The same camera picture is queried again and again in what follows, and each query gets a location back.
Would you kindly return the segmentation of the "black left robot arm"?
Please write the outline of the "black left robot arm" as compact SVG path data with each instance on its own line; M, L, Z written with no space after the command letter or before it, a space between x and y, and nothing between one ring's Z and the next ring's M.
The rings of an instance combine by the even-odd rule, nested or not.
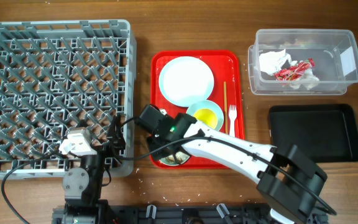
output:
M72 168L63 176L62 187L65 191L65 206L61 217L53 212L54 223L118 223L107 200L101 200L104 173L110 175L105 160L114 155L114 147L124 147L119 119L114 116L107 139L109 143L93 146L93 137L86 127L74 128L59 147L62 154L73 154L80 158L80 166Z

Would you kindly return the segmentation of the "red ketchup sachet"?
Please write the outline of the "red ketchup sachet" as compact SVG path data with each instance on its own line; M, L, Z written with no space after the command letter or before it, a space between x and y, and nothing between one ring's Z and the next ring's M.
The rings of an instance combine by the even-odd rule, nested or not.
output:
M312 69L313 67L314 61L312 58L309 58L305 61L301 61L288 68L275 72L273 75L278 81L293 81L302 77L307 70Z

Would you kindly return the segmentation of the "white napkin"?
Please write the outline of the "white napkin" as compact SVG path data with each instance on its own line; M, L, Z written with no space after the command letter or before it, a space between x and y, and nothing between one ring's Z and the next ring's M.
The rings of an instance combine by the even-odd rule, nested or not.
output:
M314 67L307 70L302 77L293 81L278 81L273 75L275 72L307 59L292 59L292 56L285 49L261 53L259 55L259 66L255 67L257 71L260 72L260 86L265 85L270 88L280 86L292 90L298 90L300 88L311 90L317 87L320 83L320 79L313 73L315 64Z

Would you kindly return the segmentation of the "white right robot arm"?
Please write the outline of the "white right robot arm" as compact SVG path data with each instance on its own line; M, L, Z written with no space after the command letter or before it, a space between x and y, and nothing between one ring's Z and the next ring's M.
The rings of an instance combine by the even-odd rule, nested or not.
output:
M256 183L281 223L306 223L327 179L326 173L294 144L278 147L247 142L216 131L194 117L159 111L137 124L150 133L151 150L178 151L220 163Z

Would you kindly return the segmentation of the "light blue food bowl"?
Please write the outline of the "light blue food bowl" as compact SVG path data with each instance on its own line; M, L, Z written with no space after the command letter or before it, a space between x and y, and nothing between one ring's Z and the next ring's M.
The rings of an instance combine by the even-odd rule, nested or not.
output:
M179 166L184 164L189 158L190 156L188 154L177 152L174 155L161 158L159 161L166 166Z

